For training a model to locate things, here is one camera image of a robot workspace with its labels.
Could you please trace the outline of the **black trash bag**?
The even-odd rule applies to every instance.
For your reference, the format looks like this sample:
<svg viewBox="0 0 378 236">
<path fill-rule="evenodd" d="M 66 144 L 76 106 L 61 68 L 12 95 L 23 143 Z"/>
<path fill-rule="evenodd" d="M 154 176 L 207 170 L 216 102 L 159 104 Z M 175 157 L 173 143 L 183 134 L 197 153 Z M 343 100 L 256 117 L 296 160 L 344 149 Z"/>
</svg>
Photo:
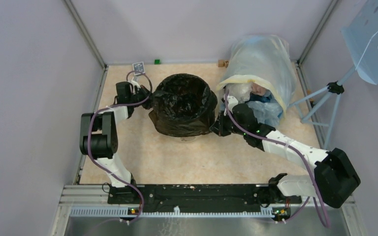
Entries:
<svg viewBox="0 0 378 236">
<path fill-rule="evenodd" d="M 202 78 L 187 73 L 173 74 L 153 92 L 149 118 L 156 131 L 166 136 L 206 135 L 216 121 L 217 104 L 217 96 Z"/>
</svg>

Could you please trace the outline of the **beige round trash bin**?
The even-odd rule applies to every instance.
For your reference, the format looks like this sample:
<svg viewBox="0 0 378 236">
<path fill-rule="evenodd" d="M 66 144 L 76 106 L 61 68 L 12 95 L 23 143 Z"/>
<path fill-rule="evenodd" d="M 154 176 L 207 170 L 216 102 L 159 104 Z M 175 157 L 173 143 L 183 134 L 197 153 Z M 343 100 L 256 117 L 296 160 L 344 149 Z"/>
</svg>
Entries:
<svg viewBox="0 0 378 236">
<path fill-rule="evenodd" d="M 198 136 L 189 136 L 189 137 L 179 137 L 177 138 L 177 140 L 183 143 L 190 143 L 190 142 L 195 141 L 197 138 Z"/>
</svg>

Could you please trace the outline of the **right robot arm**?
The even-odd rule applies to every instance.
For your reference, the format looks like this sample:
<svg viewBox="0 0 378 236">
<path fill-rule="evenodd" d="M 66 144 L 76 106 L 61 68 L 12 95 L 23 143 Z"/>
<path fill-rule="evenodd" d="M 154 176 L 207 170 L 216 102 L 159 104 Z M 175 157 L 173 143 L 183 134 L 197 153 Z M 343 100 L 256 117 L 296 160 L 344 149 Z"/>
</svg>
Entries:
<svg viewBox="0 0 378 236">
<path fill-rule="evenodd" d="M 221 137 L 241 135 L 251 147 L 278 155 L 307 171 L 306 175 L 281 174 L 276 178 L 276 185 L 269 189 L 269 197 L 276 203 L 290 196 L 303 196 L 340 208 L 361 184 L 343 150 L 328 151 L 289 138 L 276 128 L 259 123 L 246 104 L 236 105 L 227 115 L 219 112 L 210 130 Z"/>
</svg>

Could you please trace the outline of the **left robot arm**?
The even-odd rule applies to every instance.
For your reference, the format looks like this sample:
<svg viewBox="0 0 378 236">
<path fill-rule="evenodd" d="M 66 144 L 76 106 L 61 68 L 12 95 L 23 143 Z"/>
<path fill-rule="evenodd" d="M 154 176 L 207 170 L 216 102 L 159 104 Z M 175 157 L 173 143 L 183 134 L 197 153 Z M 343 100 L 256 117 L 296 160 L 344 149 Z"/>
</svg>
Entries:
<svg viewBox="0 0 378 236">
<path fill-rule="evenodd" d="M 109 177 L 109 204 L 136 204 L 142 201 L 142 194 L 131 172 L 119 156 L 116 125 L 130 118 L 135 108 L 150 108 L 152 90 L 152 86 L 146 88 L 137 82 L 119 82 L 112 105 L 81 115 L 79 148 Z"/>
</svg>

